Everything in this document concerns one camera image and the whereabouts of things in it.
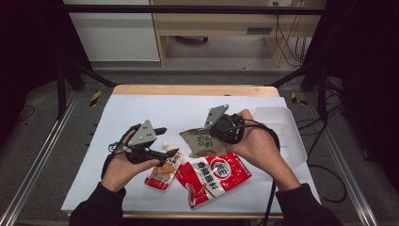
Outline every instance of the white cabinet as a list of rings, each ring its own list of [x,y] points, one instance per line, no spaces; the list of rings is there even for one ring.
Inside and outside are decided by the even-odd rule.
[[[64,0],[66,5],[148,5],[145,0]],[[90,61],[159,61],[152,15],[70,13]]]

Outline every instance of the black wire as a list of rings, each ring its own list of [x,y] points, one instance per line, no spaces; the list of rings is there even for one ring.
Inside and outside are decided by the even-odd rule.
[[[223,131],[230,131],[230,130],[234,130],[234,129],[242,129],[242,128],[260,128],[260,129],[263,129],[264,131],[267,131],[270,134],[270,136],[272,136],[273,140],[276,143],[276,146],[278,147],[278,151],[280,152],[279,137],[277,136],[277,134],[272,129],[268,128],[263,123],[260,123],[260,122],[255,121],[255,120],[243,119],[243,121],[252,121],[252,122],[255,122],[256,124],[237,125],[237,126],[233,126],[231,128],[224,129],[224,130],[222,130],[222,132]],[[270,198],[269,198],[269,201],[267,202],[266,212],[264,213],[264,218],[259,223],[259,225],[263,225],[263,226],[267,225],[267,221],[269,220],[270,211],[271,211],[271,208],[272,208],[272,203],[273,203],[273,199],[274,199],[274,196],[275,196],[275,192],[276,192],[276,182],[273,180],[272,188],[270,190]]]
[[[305,50],[306,50],[306,38],[302,38],[302,46],[301,46],[301,52],[300,54],[297,52],[297,47],[298,47],[298,43],[300,40],[300,37],[296,38],[296,42],[295,42],[295,56],[296,58],[298,58],[299,60],[299,65],[302,67],[303,62],[305,61]]]
[[[342,106],[342,104],[337,104],[337,105],[335,105],[335,106],[333,106],[330,110],[328,110],[327,111],[327,114],[330,114],[331,112],[334,112],[335,110],[341,110],[341,109],[337,109],[338,107],[340,107],[340,106]],[[320,120],[322,120],[323,118],[317,118],[316,120],[314,120],[314,121],[312,121],[311,123],[309,123],[309,124],[306,124],[306,125],[304,125],[304,126],[302,126],[302,127],[299,127],[298,128],[298,130],[302,130],[302,129],[305,129],[305,128],[307,128],[307,127],[310,127],[311,125],[313,125],[313,124],[315,124],[315,123],[317,123],[318,121],[320,121]]]
[[[310,133],[310,134],[300,134],[301,136],[312,136],[312,135],[316,135],[320,133],[320,131],[314,132],[314,133]]]
[[[308,167],[314,167],[314,168],[319,168],[319,169],[322,169],[322,170],[326,170],[327,172],[329,172],[329,173],[331,173],[332,175],[334,175],[334,176],[340,181],[341,185],[343,186],[343,196],[342,196],[340,199],[338,199],[338,200],[332,200],[332,199],[329,199],[329,198],[324,197],[324,196],[319,192],[319,194],[320,194],[320,196],[321,196],[321,198],[322,198],[323,200],[325,200],[325,201],[327,201],[327,202],[340,203],[340,202],[343,202],[343,201],[346,199],[347,193],[348,193],[348,192],[347,192],[346,185],[345,185],[345,183],[343,182],[343,179],[342,179],[337,173],[333,172],[331,169],[328,169],[328,168],[325,168],[325,167],[322,167],[322,166],[319,166],[319,165],[309,164]]]
[[[113,153],[113,152],[117,151],[116,149],[119,148],[122,144],[125,145],[125,144],[123,143],[123,140],[126,139],[126,137],[129,135],[130,132],[132,132],[133,130],[137,130],[140,126],[141,126],[141,124],[137,124],[137,125],[134,125],[134,126],[130,127],[130,128],[126,131],[126,133],[124,133],[123,136],[120,138],[120,141],[115,142],[115,143],[113,143],[113,144],[110,144],[110,145],[108,146],[108,151],[111,152],[111,153]]]
[[[121,152],[121,153],[124,153],[124,152]],[[115,155],[118,155],[118,154],[121,154],[121,153],[112,153],[112,154],[115,156]]]
[[[316,139],[314,140],[313,144],[311,145],[311,148],[309,149],[309,152],[308,152],[308,160],[306,160],[306,162],[309,161],[309,158],[311,157],[311,152],[313,152],[313,149],[314,149],[314,146],[316,146],[317,140],[319,140],[320,136],[322,136],[323,130],[325,130],[326,127],[327,127],[327,124],[324,123],[324,124],[323,124],[323,127],[322,127],[322,130],[320,130],[319,134],[317,135]]]
[[[333,117],[335,114],[337,114],[337,112],[342,112],[343,111],[343,107],[338,108],[337,110],[335,110],[334,112],[332,112],[332,115],[330,117]]]
[[[343,89],[332,83],[329,78],[327,77],[327,88],[331,92],[335,92],[337,94],[342,93]]]
[[[285,54],[284,54],[284,51],[282,51],[282,49],[281,49],[281,46],[279,46],[279,41],[278,41],[278,39],[277,39],[277,32],[278,32],[278,30],[279,30],[279,15],[276,15],[276,20],[277,20],[277,22],[276,22],[276,35],[275,35],[275,40],[276,40],[276,44],[277,44],[277,46],[279,47],[279,50],[281,51],[281,53],[282,53],[282,56],[284,57],[284,59],[285,59],[285,61],[287,62],[287,64],[288,65],[290,65],[290,66],[300,66],[300,65],[294,65],[294,64],[291,64],[289,61],[288,61],[288,59],[287,59],[287,56],[285,56]]]
[[[337,94],[337,93],[329,94],[328,97],[326,97],[326,101],[328,101],[329,98],[331,98],[331,97],[333,97],[333,96],[338,96],[338,94]]]
[[[299,62],[299,60],[298,60],[298,59],[295,57],[295,55],[293,54],[293,51],[291,51],[290,45],[289,45],[289,43],[288,43],[288,40],[285,39],[285,36],[284,36],[284,34],[282,33],[282,30],[281,30],[281,27],[279,26],[279,15],[276,15],[276,20],[277,20],[277,29],[278,29],[278,31],[280,32],[282,38],[284,39],[285,45],[287,46],[288,50],[290,51],[291,56],[293,57],[293,59],[294,59],[295,61]]]
[[[25,121],[25,120],[29,119],[33,115],[33,113],[35,113],[36,108],[34,106],[32,106],[32,105],[25,105],[25,106],[31,107],[32,108],[32,112],[30,112],[30,114],[28,116],[26,116],[25,118],[17,120],[16,122]]]
[[[317,120],[317,119],[312,118],[312,119],[307,119],[307,120],[296,121],[295,124],[298,124],[298,123],[301,123],[301,122],[305,122],[305,121],[314,121],[314,120]]]

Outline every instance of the plastic bag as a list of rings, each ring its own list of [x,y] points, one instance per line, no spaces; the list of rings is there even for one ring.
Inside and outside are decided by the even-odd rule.
[[[166,152],[177,148],[179,147],[164,143],[164,149]],[[182,160],[183,153],[179,149],[179,151],[173,157],[167,159],[163,167],[154,167],[152,169],[152,173],[146,177],[144,183],[161,190],[167,189],[176,173],[177,168],[182,163]]]
[[[196,158],[179,166],[176,178],[188,190],[191,208],[220,196],[251,177],[236,154]]]
[[[190,129],[180,133],[180,136],[188,144],[192,158],[205,156],[221,156],[226,154],[226,149],[217,140],[209,136],[209,131],[202,129]]]

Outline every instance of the person's left hand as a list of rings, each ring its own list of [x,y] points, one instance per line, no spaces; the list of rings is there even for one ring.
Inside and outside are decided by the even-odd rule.
[[[128,136],[126,136],[126,139],[123,140],[123,143],[126,143],[128,141],[128,137],[134,132],[135,131],[132,131]],[[109,163],[101,181],[101,184],[105,188],[113,192],[120,191],[140,172],[151,169],[159,164],[159,160],[157,159],[152,159],[139,164],[133,164],[126,158],[123,152],[124,150],[116,151],[115,156]]]

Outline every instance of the table surface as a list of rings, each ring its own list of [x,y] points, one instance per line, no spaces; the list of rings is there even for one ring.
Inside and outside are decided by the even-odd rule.
[[[147,103],[147,101],[150,102],[156,102],[156,103],[161,103],[161,105],[167,105],[167,104],[163,104],[165,102],[165,100],[170,100],[168,99],[167,95],[175,95],[176,97],[175,100],[179,100],[179,101],[184,101],[184,100],[194,100],[197,101],[197,103],[199,101],[205,100],[205,103],[209,103],[210,101],[212,101],[212,104],[214,103],[214,101],[216,103],[222,103],[226,100],[230,100],[233,103],[240,103],[240,105],[248,105],[250,107],[254,107],[254,106],[258,106],[259,103],[266,103],[266,104],[259,104],[259,105],[269,105],[268,103],[272,103],[271,105],[274,105],[273,103],[275,102],[275,99],[279,99],[279,106],[284,106],[285,102],[282,104],[282,100],[279,97],[279,93],[277,91],[277,89],[275,88],[271,88],[271,87],[253,87],[253,86],[169,86],[169,85],[119,85],[117,87],[114,88],[113,94],[110,98],[110,101],[112,98],[119,98],[121,99],[123,102],[125,101],[132,101],[131,105],[137,105],[137,103],[139,103],[140,105],[145,105]],[[134,109],[137,112],[137,108],[133,107],[133,106],[129,106],[132,108],[129,108],[129,110]],[[232,110],[235,111],[237,110],[237,106],[233,106]],[[150,115],[151,119],[153,119],[157,114],[159,113],[152,113],[151,110],[143,110],[144,112],[142,113],[144,116],[143,117],[148,117],[148,114],[152,114]],[[166,123],[165,122],[165,118],[160,119],[159,121],[157,121],[157,119],[154,119],[155,122],[158,122],[156,124],[159,124],[161,122]],[[100,121],[99,123],[99,127],[98,127],[98,131],[96,132],[93,140],[97,139],[96,136],[101,136],[102,138],[104,136],[108,136],[109,133],[111,133],[111,137],[112,137],[112,131],[116,131],[114,134],[117,134],[117,132],[120,131],[120,125],[119,127],[116,126],[115,128],[109,128],[110,126],[112,126],[112,123],[109,123],[107,125],[102,126],[102,122]],[[88,162],[94,162],[95,165],[99,165],[96,167],[101,167],[101,164],[98,164],[97,162],[99,162],[96,159],[93,159],[93,156],[96,156],[97,158],[102,158],[104,156],[101,156],[101,154],[105,154],[105,153],[101,153],[100,156],[96,153],[93,154],[93,152],[98,152],[98,148],[99,147],[94,147],[95,145],[99,145],[99,144],[94,144],[93,145],[93,151],[90,152],[90,149],[88,150],[87,156],[85,157],[84,163],[82,164],[82,167],[79,171],[83,171],[81,174],[83,175],[78,175],[76,176],[76,180],[74,182],[74,185],[72,185],[72,188],[69,192],[69,197],[67,197],[66,201],[64,202],[64,205],[62,207],[62,210],[67,212],[68,214],[71,213],[71,211],[73,210],[73,207],[80,201],[83,201],[85,198],[85,196],[88,196],[89,193],[91,193],[91,191],[87,191],[92,189],[92,186],[95,187],[95,182],[90,182],[90,187],[88,188],[87,186],[87,178],[93,171],[95,171],[95,169],[92,168],[93,163],[88,163]],[[252,181],[257,182],[258,180],[263,180],[261,182],[259,182],[258,185],[254,185],[252,184],[252,186],[249,185],[248,183],[248,187],[249,189],[264,189],[265,187],[270,187],[271,185],[271,179],[269,181],[265,181],[264,180],[264,172],[263,173],[259,173],[258,171],[256,171],[257,169],[255,169],[253,166],[249,166],[248,164],[245,164],[248,169],[253,173],[252,176]],[[299,167],[297,167],[297,169],[294,170],[295,175],[298,177],[299,181],[301,181],[301,183],[308,183],[311,186],[313,195],[315,195],[316,198],[317,197],[317,193],[315,190],[315,186],[314,183],[312,181],[309,169],[306,165],[306,162],[304,162],[303,164],[301,164]],[[231,205],[230,201],[229,202],[225,202],[225,200],[227,200],[227,197],[229,197],[229,199],[234,199],[237,200],[236,197],[234,198],[233,196],[235,196],[236,194],[234,194],[234,192],[238,192],[240,194],[243,193],[244,190],[244,185],[242,187],[238,186],[237,188],[235,188],[234,190],[232,190],[231,192],[228,192],[226,194],[223,194],[224,197],[223,199],[219,199],[217,202],[213,202],[213,203],[209,203],[208,205],[205,204],[205,206],[201,206],[199,209],[197,209],[196,211],[191,211],[189,208],[187,210],[185,210],[183,208],[182,211],[182,207],[179,208],[175,208],[172,211],[168,211],[165,210],[165,206],[163,205],[161,201],[159,201],[159,203],[157,203],[155,205],[155,211],[152,211],[152,207],[147,207],[150,206],[149,202],[147,200],[147,198],[145,197],[146,195],[148,195],[149,193],[152,195],[159,195],[159,192],[157,193],[156,191],[153,190],[148,190],[144,187],[144,185],[142,185],[143,183],[139,182],[139,180],[143,180],[143,178],[138,178],[141,177],[142,175],[138,174],[137,178],[134,178],[134,180],[130,183],[130,184],[134,184],[135,186],[132,186],[130,184],[128,184],[128,186],[126,187],[128,190],[133,190],[136,189],[136,191],[134,193],[139,193],[140,195],[137,194],[132,194],[133,197],[129,197],[129,192],[127,197],[124,200],[124,204],[123,204],[123,209],[128,209],[125,208],[126,206],[130,206],[131,204],[133,205],[145,205],[146,207],[139,207],[138,211],[134,210],[134,211],[124,211],[124,216],[126,218],[262,218],[263,217],[263,205],[265,205],[265,203],[262,204],[258,204],[257,207],[253,207],[251,206],[251,203],[248,203],[249,206],[245,207],[245,208],[249,208],[250,210],[245,210],[242,213],[240,213],[240,211],[237,212],[237,208],[233,209],[234,213],[229,213],[230,212],[230,207],[227,207],[225,210],[217,212],[215,211],[215,207],[219,206],[220,204],[224,205]],[[181,185],[178,185],[177,182],[175,182],[174,184],[172,183],[172,185],[170,186],[170,188],[168,188],[168,195],[166,196],[166,194],[163,194],[163,196],[160,197],[168,197],[169,196],[184,196],[186,194],[183,194],[182,191],[184,191],[183,187],[180,187]],[[268,197],[268,193],[269,191],[267,191],[267,189],[264,191],[264,195],[265,197]],[[181,199],[184,200],[184,202],[179,203],[179,205],[187,205],[188,203],[185,203],[185,199]],[[274,199],[273,201],[273,207],[272,210],[277,210],[279,209],[279,205],[276,199]],[[272,218],[275,217],[280,217],[280,211],[275,211],[275,214],[273,216],[271,216]]]

